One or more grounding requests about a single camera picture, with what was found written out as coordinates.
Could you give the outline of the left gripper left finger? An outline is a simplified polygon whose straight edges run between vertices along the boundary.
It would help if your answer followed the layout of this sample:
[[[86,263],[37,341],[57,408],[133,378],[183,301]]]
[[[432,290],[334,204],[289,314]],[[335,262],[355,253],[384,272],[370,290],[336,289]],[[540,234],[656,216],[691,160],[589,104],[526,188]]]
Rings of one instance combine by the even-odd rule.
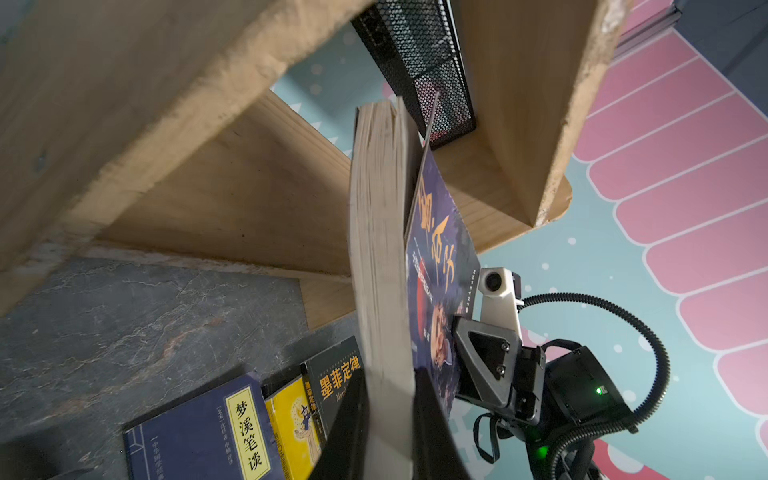
[[[308,479],[362,479],[368,431],[369,399],[365,371],[360,369],[349,381],[326,446]]]

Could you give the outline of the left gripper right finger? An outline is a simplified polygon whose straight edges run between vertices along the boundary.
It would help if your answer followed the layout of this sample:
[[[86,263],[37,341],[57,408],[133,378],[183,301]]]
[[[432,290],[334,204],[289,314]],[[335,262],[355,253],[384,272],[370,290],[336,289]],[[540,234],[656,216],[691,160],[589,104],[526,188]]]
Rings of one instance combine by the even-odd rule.
[[[429,372],[415,370],[413,401],[413,478],[470,479],[458,454]]]

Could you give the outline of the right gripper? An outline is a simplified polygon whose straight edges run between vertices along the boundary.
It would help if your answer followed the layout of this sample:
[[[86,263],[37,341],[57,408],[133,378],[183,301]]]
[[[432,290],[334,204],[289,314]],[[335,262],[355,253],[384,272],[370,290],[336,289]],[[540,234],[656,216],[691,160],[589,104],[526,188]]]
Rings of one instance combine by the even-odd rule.
[[[499,417],[524,441],[552,443],[605,422],[633,428],[631,409],[588,347],[560,339],[526,347],[513,330],[462,317],[453,336],[457,397]]]

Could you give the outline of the black deer antler book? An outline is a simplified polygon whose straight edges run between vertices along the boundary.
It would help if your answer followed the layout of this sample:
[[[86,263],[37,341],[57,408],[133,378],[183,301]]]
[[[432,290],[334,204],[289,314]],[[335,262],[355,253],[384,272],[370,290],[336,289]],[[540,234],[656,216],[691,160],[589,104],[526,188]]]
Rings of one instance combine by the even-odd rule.
[[[300,364],[302,383],[321,446],[330,434],[347,384],[354,372],[362,367],[362,356],[354,336]]]

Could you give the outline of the purple old man book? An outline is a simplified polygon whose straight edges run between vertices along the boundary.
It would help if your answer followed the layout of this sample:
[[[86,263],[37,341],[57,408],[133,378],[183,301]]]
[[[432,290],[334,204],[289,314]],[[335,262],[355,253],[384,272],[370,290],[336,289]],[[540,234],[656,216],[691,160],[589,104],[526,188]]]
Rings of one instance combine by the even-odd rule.
[[[357,111],[349,256],[369,399],[364,475],[413,478],[415,370],[447,419],[459,383],[454,319],[479,262],[427,141],[397,96]]]

